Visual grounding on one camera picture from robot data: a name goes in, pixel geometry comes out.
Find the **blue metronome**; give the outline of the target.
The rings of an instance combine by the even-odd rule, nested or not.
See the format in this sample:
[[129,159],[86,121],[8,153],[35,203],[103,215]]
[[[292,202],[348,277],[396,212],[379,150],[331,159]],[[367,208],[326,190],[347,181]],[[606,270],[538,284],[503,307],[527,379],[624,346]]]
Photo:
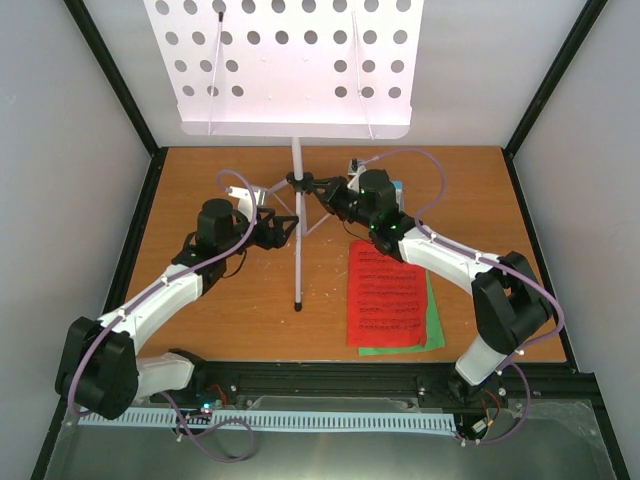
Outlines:
[[392,184],[394,185],[395,188],[395,197],[396,197],[396,203],[398,205],[398,209],[400,211],[404,210],[404,189],[403,189],[403,183],[401,181],[396,181],[394,180],[392,182]]

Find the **red sheet music page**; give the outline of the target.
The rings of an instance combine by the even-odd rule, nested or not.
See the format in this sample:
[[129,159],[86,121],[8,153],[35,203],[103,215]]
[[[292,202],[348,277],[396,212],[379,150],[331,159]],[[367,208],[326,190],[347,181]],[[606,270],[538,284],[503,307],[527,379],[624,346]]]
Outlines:
[[349,247],[347,345],[408,348],[427,340],[427,274],[381,254],[369,242]]

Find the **white music stand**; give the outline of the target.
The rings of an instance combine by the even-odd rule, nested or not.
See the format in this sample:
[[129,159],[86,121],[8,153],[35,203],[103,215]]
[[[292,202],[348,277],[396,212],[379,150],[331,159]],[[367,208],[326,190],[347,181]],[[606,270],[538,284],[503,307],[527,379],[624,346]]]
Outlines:
[[420,1],[149,1],[181,129],[395,140],[412,117]]

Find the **green sheet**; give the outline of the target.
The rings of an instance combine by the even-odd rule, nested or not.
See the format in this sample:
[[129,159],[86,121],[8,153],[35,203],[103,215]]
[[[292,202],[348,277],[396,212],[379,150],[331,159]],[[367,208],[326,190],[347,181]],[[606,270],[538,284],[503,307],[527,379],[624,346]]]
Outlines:
[[427,280],[427,298],[428,305],[426,311],[426,342],[423,345],[415,345],[403,348],[373,348],[359,347],[360,356],[379,356],[379,355],[400,355],[426,353],[433,350],[441,349],[446,346],[444,333],[440,323],[439,310],[437,307],[432,281],[430,274],[426,274]]

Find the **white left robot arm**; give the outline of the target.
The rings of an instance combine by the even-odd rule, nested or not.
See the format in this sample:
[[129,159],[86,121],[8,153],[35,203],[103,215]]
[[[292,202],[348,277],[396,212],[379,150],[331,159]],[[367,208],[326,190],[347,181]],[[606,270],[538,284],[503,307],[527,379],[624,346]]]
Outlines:
[[225,199],[206,201],[194,232],[151,285],[96,320],[80,317],[67,332],[55,390],[74,414],[113,420],[136,400],[174,391],[186,402],[201,400],[208,378],[200,358],[182,350],[140,358],[142,347],[171,317],[205,295],[226,273],[227,258],[252,246],[284,247],[299,220],[274,209],[248,214]]

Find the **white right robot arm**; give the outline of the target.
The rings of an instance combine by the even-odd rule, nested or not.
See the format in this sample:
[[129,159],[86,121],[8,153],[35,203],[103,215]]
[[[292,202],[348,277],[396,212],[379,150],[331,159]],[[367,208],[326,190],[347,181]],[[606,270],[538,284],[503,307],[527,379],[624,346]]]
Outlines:
[[310,178],[305,191],[328,213],[366,227],[381,254],[422,267],[470,295],[477,335],[455,363],[450,389],[458,397],[535,342],[536,332],[560,313],[523,255],[482,252],[435,232],[401,209],[384,170],[365,170],[352,180]]

